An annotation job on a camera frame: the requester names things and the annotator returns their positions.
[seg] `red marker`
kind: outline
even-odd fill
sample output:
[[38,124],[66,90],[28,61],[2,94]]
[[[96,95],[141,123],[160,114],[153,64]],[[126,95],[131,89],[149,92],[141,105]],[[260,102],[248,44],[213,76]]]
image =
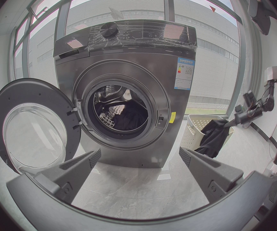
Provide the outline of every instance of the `red marker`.
[[213,11],[213,13],[214,13],[214,12],[215,12],[215,8],[214,8],[214,7],[211,7],[211,6],[210,6],[210,8],[212,9],[212,11]]

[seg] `yellow sticker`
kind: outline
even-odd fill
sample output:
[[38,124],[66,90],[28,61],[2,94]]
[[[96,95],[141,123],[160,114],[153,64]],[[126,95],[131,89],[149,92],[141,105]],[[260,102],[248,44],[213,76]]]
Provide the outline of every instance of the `yellow sticker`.
[[172,112],[169,123],[173,123],[175,121],[175,117],[176,117],[176,112]]

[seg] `black cloth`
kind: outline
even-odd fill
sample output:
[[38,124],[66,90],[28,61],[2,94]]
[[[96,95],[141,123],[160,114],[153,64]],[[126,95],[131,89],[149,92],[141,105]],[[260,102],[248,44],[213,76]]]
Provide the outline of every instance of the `black cloth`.
[[206,154],[211,158],[216,157],[229,135],[229,127],[224,127],[227,122],[228,121],[225,119],[211,120],[202,129],[201,132],[205,135],[200,142],[199,148],[195,151],[201,154]]
[[140,107],[134,101],[126,103],[120,115],[115,115],[112,121],[115,123],[114,129],[129,131],[134,130],[144,124],[148,117],[146,109]]

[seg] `gray building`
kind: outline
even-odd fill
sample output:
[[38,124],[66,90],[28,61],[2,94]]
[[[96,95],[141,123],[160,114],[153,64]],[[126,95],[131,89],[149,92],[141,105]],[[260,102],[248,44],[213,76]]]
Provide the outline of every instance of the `gray building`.
[[[239,30],[230,21],[205,6],[189,0],[174,0],[175,21],[196,28],[198,49],[188,108],[226,111],[232,98],[239,66]],[[163,0],[89,0],[70,8],[66,34],[119,19],[164,20]],[[29,39],[28,66],[32,78],[58,87],[52,57],[56,17],[42,21]],[[15,53],[20,77],[22,57]]]

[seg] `grass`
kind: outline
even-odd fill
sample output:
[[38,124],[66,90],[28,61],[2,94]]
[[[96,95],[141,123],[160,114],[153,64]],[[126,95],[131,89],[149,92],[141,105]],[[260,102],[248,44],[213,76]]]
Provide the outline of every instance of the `grass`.
[[225,115],[226,110],[209,110],[209,109],[186,109],[186,114],[212,114],[212,115]]

